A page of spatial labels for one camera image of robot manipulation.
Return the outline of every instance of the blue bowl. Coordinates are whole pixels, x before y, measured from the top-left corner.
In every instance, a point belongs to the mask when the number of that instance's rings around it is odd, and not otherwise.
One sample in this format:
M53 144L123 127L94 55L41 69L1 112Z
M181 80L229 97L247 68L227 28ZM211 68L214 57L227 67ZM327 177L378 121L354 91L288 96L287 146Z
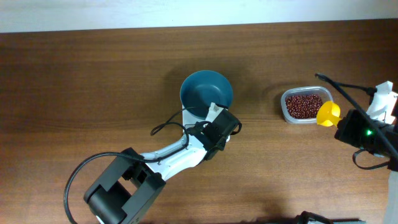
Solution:
M233 91L231 84L222 74L203 70L185 79L181 86L180 99L185 108L199 108L187 109L191 114L206 118L208 110L205 107L209 107L212 102L229 108L233 100Z

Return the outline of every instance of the brown wooden surface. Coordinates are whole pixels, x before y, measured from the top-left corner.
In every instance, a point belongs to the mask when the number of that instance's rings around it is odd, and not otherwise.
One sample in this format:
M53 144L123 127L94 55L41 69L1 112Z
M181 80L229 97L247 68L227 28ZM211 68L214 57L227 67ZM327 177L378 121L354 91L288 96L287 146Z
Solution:
M334 140L336 128L287 124L280 97L325 86L345 114L352 107L313 74L397 84L397 55L397 20L0 34L0 222L68 223L72 170L97 152L176 141L177 128L149 131L180 109L185 77L209 69L230 80L243 130L213 160L171 178L146 221L239 223L307 210L381 223L389 171L356 168L356 149ZM363 92L348 92L367 106ZM96 223L82 197L111 160L74 181L79 223Z

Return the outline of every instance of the green led indicator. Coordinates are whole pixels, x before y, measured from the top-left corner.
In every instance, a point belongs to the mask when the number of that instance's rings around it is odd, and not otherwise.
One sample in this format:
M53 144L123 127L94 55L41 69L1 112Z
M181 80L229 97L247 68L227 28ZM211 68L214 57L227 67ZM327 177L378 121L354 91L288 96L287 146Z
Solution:
M366 131L366 135L369 136L369 135L371 135L371 134L373 134L373 132L372 132L371 130L368 129L368 130Z

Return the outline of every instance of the container of beans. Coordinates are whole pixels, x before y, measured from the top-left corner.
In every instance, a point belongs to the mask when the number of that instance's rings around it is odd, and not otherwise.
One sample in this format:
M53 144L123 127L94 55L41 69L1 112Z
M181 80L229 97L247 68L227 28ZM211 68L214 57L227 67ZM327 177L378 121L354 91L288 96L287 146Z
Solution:
M280 99L286 122L312 124L322 104L333 101L330 92L322 86L307 86L287 90Z

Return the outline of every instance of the yellow object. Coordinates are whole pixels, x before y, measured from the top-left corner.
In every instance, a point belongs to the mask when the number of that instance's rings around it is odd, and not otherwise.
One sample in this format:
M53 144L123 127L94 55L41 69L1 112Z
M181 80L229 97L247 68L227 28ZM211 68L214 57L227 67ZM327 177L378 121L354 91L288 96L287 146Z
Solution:
M319 125L325 127L337 126L340 120L340 107L332 101L324 103L318 111L317 124Z

